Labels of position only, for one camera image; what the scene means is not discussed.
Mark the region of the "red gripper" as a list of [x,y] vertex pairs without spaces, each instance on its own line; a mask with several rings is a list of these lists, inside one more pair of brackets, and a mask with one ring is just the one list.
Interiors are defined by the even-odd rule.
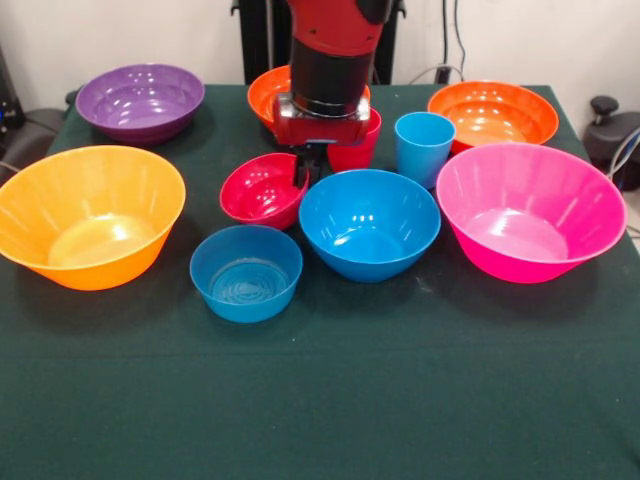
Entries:
[[272,110],[273,133],[277,142],[300,145],[293,148],[296,155],[293,185],[296,188],[304,187],[308,171],[311,178],[320,177],[322,144],[351,145],[361,142],[371,119],[371,105],[366,95],[361,97],[354,113],[340,118],[304,112],[293,103],[290,93],[277,94]]

